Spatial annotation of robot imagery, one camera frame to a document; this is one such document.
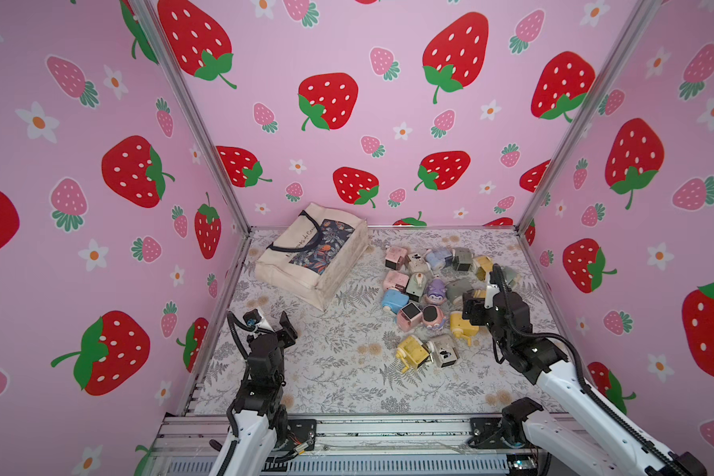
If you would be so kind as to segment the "mint green pencil sharpener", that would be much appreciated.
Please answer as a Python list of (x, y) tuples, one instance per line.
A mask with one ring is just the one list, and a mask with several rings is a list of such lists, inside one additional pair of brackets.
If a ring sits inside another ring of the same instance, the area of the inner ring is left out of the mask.
[(521, 274), (517, 270), (508, 266), (503, 266), (502, 272), (506, 284), (510, 289), (515, 289), (515, 287), (517, 287), (517, 285), (521, 282)]

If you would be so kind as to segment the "white printed pencil sharpener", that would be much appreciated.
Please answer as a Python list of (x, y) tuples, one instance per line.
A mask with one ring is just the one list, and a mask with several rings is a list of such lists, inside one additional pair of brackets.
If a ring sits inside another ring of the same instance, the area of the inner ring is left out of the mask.
[(432, 362), (438, 368), (453, 366), (458, 361), (458, 355), (453, 338), (448, 334), (441, 334), (428, 339), (426, 349), (432, 357)]

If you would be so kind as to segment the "pink round robot sharpener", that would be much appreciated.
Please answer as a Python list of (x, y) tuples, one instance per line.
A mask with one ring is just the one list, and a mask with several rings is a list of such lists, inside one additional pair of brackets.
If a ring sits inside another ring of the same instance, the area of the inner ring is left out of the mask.
[(448, 323), (448, 316), (439, 305), (426, 305), (422, 309), (422, 325), (429, 331), (443, 331)]

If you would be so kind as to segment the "grey green pencil sharpener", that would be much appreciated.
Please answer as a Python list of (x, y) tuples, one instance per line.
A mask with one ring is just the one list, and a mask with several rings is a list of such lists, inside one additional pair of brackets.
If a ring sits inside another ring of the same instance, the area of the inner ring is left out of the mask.
[(452, 267), (458, 272), (469, 272), (473, 267), (473, 254), (469, 248), (455, 247), (452, 250)]

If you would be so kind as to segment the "purple pencil sharpener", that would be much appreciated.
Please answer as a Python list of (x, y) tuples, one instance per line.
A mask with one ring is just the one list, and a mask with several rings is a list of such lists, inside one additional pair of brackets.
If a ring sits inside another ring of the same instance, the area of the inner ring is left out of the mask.
[(426, 287), (424, 299), (430, 305), (442, 305), (447, 301), (446, 285), (442, 279), (432, 279)]

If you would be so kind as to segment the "light blue pencil sharpener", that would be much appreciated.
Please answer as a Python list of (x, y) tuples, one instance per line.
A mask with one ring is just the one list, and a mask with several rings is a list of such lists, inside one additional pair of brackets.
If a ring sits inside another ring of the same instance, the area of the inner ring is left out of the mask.
[(432, 271), (440, 271), (452, 265), (454, 255), (450, 248), (440, 247), (428, 250), (424, 259)]

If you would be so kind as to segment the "cream white pencil sharpener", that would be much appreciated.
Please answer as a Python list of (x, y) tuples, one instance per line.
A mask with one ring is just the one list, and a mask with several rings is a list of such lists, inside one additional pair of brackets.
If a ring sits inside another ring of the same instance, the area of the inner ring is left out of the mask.
[(417, 274), (417, 273), (430, 273), (432, 271), (432, 267), (430, 267), (430, 264), (428, 261), (426, 261), (426, 258), (422, 253), (412, 253), (408, 256), (408, 263), (407, 263), (408, 270), (411, 274)]

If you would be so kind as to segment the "blue pink pencil sharpener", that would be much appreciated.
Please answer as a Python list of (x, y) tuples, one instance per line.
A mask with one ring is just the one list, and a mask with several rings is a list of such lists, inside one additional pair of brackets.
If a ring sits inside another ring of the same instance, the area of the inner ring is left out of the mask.
[(403, 307), (405, 307), (410, 302), (410, 298), (396, 290), (388, 289), (383, 296), (381, 301), (381, 309), (387, 313), (392, 313), (396, 315)]

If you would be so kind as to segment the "cream canvas tote bag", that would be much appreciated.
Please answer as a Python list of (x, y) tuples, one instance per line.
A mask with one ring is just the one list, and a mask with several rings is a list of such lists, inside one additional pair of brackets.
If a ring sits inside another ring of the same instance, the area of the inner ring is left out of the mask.
[(369, 244), (365, 219), (312, 202), (268, 245), (255, 276), (326, 311)]

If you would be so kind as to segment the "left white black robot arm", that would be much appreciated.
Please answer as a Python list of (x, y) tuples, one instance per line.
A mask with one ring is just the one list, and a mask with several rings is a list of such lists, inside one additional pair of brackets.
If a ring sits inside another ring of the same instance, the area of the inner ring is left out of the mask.
[(294, 443), (282, 455), (273, 452), (290, 440), (286, 406), (282, 403), (285, 349), (296, 344), (298, 333), (287, 313), (281, 313), (279, 329), (273, 329), (258, 309), (238, 319), (226, 315), (231, 336), (244, 362), (244, 374), (234, 400), (226, 411), (229, 432), (225, 442), (212, 440), (218, 452), (211, 475), (259, 475), (267, 464), (280, 465), (299, 456), (305, 446)]

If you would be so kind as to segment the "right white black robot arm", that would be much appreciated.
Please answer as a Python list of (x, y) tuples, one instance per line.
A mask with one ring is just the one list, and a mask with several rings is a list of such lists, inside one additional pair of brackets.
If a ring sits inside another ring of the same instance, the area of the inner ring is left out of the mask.
[(507, 406), (495, 430), (469, 440), (509, 446), (532, 445), (562, 460), (580, 475), (704, 475), (689, 452), (677, 454), (647, 434), (585, 379), (576, 349), (564, 337), (534, 332), (529, 306), (510, 290), (493, 288), (485, 297), (468, 292), (462, 316), (489, 330), (498, 362), (508, 363), (551, 396), (589, 434), (585, 440), (565, 428), (543, 405), (523, 398)]

